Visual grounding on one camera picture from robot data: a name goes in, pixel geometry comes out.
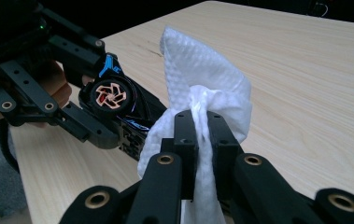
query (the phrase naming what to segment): white cloth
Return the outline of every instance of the white cloth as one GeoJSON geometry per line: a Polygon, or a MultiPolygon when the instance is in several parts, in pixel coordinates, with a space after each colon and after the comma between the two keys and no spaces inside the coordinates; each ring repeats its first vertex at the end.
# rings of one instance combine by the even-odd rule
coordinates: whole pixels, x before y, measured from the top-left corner
{"type": "Polygon", "coordinates": [[[143,177],[150,157],[160,152],[162,139],[174,137],[175,114],[190,109],[199,157],[194,201],[182,202],[181,222],[225,223],[212,170],[206,111],[222,115],[235,139],[241,143],[248,135],[252,110],[250,83],[222,55],[171,27],[165,27],[160,44],[170,105],[148,133],[138,174],[143,177]]]}

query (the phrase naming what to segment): white towel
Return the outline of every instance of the white towel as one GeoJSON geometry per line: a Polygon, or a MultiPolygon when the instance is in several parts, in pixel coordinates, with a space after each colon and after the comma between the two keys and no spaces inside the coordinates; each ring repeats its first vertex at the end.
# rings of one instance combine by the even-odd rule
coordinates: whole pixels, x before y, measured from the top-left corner
{"type": "Polygon", "coordinates": [[[222,55],[171,27],[165,27],[160,45],[170,104],[148,133],[138,174],[143,177],[150,157],[160,152],[162,139],[174,137],[175,114],[190,109],[199,158],[194,201],[182,202],[181,223],[225,223],[212,170],[206,111],[222,115],[235,139],[243,142],[248,135],[252,110],[250,83],[222,55]]]}

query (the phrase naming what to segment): wooden table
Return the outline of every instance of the wooden table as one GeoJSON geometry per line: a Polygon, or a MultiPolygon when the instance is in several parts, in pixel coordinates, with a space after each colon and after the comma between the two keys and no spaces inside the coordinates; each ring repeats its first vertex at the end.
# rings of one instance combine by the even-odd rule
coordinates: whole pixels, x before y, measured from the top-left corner
{"type": "MultiPolygon", "coordinates": [[[[166,25],[217,50],[251,81],[246,152],[264,156],[310,198],[329,187],[354,194],[354,23],[208,1],[105,38],[126,75],[168,105],[159,48],[166,25]]],[[[138,180],[136,161],[60,127],[11,133],[34,223],[57,223],[91,186],[123,190],[138,180]]]]}

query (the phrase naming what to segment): dark background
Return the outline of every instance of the dark background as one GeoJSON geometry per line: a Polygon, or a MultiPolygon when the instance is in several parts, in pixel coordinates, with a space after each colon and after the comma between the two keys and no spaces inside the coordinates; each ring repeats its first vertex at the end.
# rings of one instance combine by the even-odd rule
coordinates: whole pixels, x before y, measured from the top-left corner
{"type": "MultiPolygon", "coordinates": [[[[50,8],[83,27],[90,34],[102,38],[204,1],[39,0],[39,2],[44,7],[50,8]]],[[[221,2],[354,22],[354,0],[230,0],[221,2]]]]}

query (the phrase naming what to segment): human hand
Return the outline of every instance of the human hand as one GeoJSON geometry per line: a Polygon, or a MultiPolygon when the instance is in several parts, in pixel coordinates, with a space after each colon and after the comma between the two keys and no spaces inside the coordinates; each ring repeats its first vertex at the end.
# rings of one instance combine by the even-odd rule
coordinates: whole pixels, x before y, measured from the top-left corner
{"type": "MultiPolygon", "coordinates": [[[[43,63],[37,68],[37,82],[58,103],[59,107],[68,103],[72,89],[65,78],[64,70],[55,61],[43,63]]],[[[38,127],[45,126],[45,123],[33,124],[38,127]]]]}

